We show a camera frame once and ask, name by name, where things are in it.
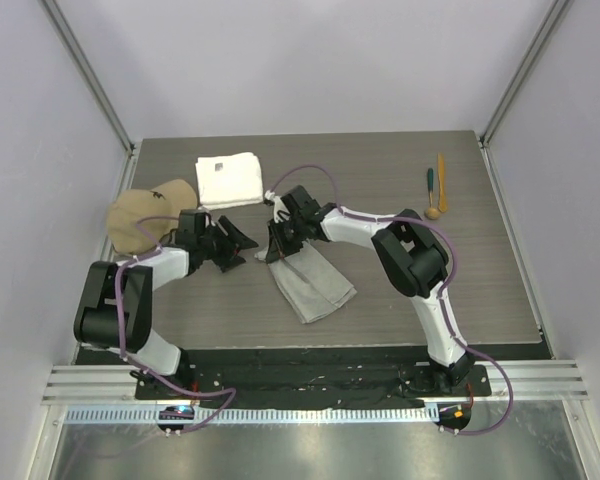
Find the gray wall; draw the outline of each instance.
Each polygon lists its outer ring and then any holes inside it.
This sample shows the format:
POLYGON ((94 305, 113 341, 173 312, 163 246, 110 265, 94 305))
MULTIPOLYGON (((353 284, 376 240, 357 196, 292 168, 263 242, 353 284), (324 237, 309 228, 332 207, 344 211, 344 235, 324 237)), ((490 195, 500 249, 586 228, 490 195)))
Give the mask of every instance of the gray wall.
POLYGON ((600 0, 574 2, 492 150, 550 338, 600 421, 600 0))
POLYGON ((0 2, 0 480, 26 478, 123 160, 38 2, 0 2))
POLYGON ((62 0, 134 138, 481 130, 551 0, 62 0))

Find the white towel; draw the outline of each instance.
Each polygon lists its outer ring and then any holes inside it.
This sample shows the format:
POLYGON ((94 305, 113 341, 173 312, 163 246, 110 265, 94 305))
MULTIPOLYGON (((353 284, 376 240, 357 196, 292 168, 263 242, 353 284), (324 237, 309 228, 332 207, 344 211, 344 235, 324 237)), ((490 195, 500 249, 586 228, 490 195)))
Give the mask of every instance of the white towel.
POLYGON ((253 153, 200 157, 196 172, 200 204, 209 210, 263 202, 260 161, 253 153))

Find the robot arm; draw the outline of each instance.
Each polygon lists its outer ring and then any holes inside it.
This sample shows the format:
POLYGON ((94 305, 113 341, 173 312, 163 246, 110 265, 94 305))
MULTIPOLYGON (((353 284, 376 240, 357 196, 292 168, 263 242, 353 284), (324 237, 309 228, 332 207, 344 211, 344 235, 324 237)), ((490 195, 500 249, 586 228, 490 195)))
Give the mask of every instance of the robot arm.
MULTIPOLYGON (((413 304, 427 339, 431 365, 444 373, 451 385, 457 385, 470 371, 474 358, 452 337, 440 307, 439 291, 447 278, 449 257, 433 234, 426 228, 405 222, 372 221, 375 216, 343 208, 335 204, 321 207, 302 186, 282 197, 275 197, 274 219, 269 222, 268 263, 297 253, 305 240, 347 242, 374 249, 391 284, 413 304)), ((398 216, 420 219, 412 210, 398 216)), ((458 326, 443 291, 451 326, 458 326)), ((466 344, 462 336, 456 336, 466 344)))
MULTIPOLYGON (((171 383, 190 389, 193 372, 186 350, 167 342, 152 328, 153 291, 191 275, 205 260, 213 261, 223 273, 231 270, 245 263, 239 256, 241 250, 257 246, 224 216, 216 224, 204 212, 183 210, 173 245, 123 272, 125 339, 130 359, 171 383)), ((74 322, 74 336, 79 342, 117 354, 120 350, 114 279, 124 263, 91 265, 74 322)))

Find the gray cloth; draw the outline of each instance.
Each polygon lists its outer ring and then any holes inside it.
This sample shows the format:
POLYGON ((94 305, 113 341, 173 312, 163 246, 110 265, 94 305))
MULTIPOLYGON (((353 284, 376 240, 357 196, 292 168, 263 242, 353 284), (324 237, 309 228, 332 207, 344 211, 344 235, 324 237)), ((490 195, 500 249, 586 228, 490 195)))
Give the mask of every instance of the gray cloth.
MULTIPOLYGON (((256 253, 264 261, 267 251, 256 253)), ((356 289, 308 242, 298 253, 269 264, 278 288, 302 323, 313 323, 335 312, 356 289)))

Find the tan cap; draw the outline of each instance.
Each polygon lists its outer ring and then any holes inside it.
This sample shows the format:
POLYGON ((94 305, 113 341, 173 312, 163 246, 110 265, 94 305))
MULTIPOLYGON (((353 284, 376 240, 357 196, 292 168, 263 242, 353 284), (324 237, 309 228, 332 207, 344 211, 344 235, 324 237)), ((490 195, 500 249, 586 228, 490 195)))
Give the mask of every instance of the tan cap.
MULTIPOLYGON (((184 180, 172 180, 152 190, 126 190, 107 211, 107 235, 116 252, 138 255, 153 248, 154 243, 136 228, 145 217, 167 216, 178 218, 181 210, 198 207, 198 197, 184 180)), ((147 220, 144 229, 160 240, 178 226, 176 220, 147 220)))

